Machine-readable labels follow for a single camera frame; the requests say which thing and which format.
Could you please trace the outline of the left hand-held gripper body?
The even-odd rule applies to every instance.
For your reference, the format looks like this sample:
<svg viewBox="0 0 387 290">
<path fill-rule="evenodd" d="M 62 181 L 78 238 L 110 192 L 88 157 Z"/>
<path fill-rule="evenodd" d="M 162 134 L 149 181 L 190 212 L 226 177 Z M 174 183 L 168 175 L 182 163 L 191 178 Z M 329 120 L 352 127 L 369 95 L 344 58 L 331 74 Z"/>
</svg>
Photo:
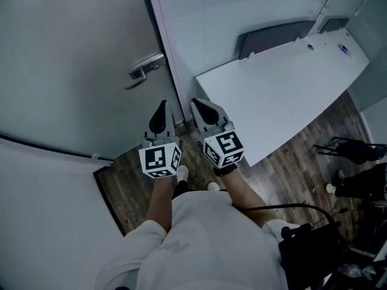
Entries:
<svg viewBox="0 0 387 290">
<path fill-rule="evenodd" d="M 142 172 L 153 178 L 175 176 L 180 165 L 182 151 L 179 137 L 148 137 L 138 151 Z"/>
</svg>

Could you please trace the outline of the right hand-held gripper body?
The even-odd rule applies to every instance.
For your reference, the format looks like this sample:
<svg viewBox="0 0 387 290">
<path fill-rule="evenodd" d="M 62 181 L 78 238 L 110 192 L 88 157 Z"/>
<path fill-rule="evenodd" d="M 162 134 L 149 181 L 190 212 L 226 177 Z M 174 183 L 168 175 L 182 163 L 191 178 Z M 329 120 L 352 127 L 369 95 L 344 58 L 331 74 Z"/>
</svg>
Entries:
<svg viewBox="0 0 387 290">
<path fill-rule="evenodd" d="M 198 125 L 201 151 L 216 168 L 225 168 L 239 162 L 244 155 L 242 145 L 232 121 L 224 124 Z"/>
</svg>

